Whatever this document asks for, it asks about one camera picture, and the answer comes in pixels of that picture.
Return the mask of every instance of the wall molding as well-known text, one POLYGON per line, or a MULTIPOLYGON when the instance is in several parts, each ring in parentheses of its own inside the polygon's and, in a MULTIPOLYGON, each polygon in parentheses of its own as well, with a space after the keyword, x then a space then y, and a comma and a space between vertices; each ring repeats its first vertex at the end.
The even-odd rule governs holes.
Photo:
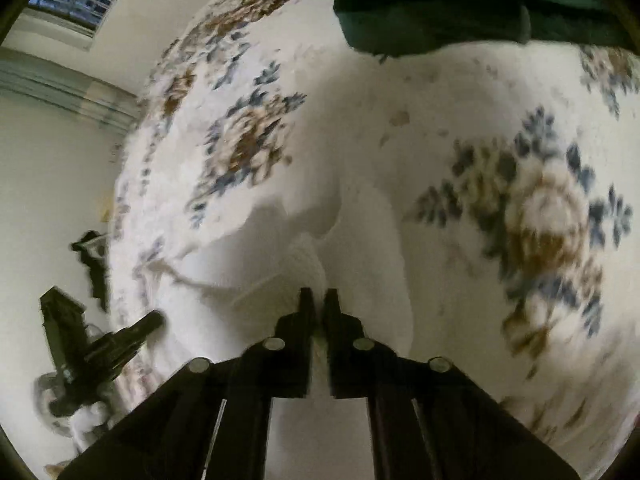
POLYGON ((27 95, 126 134, 140 110, 133 94, 22 52, 0 48, 0 89, 27 95))

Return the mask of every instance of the green blanket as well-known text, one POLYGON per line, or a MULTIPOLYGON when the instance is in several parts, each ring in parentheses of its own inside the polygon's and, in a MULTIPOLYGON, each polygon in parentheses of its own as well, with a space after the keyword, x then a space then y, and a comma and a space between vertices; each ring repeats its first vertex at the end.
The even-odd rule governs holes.
POLYGON ((353 48, 387 56, 477 40, 634 49, 601 0, 335 0, 334 10, 353 48))

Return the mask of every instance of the white cloth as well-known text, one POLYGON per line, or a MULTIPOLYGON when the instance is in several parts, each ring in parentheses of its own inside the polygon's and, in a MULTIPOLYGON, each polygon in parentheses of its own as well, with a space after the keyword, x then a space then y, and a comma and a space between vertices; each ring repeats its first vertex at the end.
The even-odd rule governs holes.
MULTIPOLYGON (((117 183, 113 323, 168 319, 120 378, 129 406, 336 287, 369 336, 448 356, 597 478, 640 402, 639 74, 562 44, 375 59, 329 1, 213 0, 152 75, 117 183)), ((308 402, 274 405, 267 478, 372 478, 362 403, 328 397, 315 350, 308 402)))

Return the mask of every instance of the wall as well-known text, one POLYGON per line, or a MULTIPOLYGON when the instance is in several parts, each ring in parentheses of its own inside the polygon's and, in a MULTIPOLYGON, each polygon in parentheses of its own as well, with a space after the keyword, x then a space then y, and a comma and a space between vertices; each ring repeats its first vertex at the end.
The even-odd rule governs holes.
POLYGON ((38 298, 57 285, 88 307, 88 322, 107 328, 86 267, 68 245, 87 230, 105 230, 100 210, 121 140, 95 121, 0 90, 0 425, 43 479, 46 463, 74 452, 33 409, 34 379, 53 371, 38 298))
POLYGON ((116 0, 88 51, 20 30, 2 46, 51 60, 137 94, 162 52, 209 0, 116 0))

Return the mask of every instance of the dark green fabric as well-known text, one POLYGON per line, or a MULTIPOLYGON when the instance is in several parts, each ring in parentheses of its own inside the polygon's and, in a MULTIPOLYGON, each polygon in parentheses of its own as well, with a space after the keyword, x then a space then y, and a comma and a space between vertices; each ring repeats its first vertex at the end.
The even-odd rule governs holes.
POLYGON ((600 0, 335 0, 334 9, 349 45, 372 54, 420 54, 477 40, 633 49, 600 0))

